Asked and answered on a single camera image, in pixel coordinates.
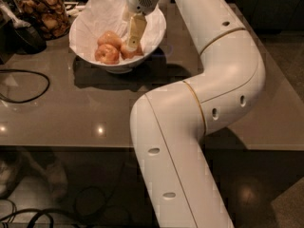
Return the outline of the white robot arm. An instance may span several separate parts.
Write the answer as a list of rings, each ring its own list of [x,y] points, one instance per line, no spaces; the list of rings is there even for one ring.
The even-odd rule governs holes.
[[[126,0],[130,28],[159,0]],[[248,29],[224,0],[175,0],[203,65],[134,104],[131,138],[160,228],[235,228],[200,140],[247,114],[265,84]]]

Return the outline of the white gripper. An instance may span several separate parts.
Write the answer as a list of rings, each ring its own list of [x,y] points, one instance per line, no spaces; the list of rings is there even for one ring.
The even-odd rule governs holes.
[[[135,50],[145,32],[147,21],[145,15],[154,11],[159,0],[126,0],[126,6],[123,9],[123,20],[128,22],[128,31],[126,37],[126,46],[128,50]]]

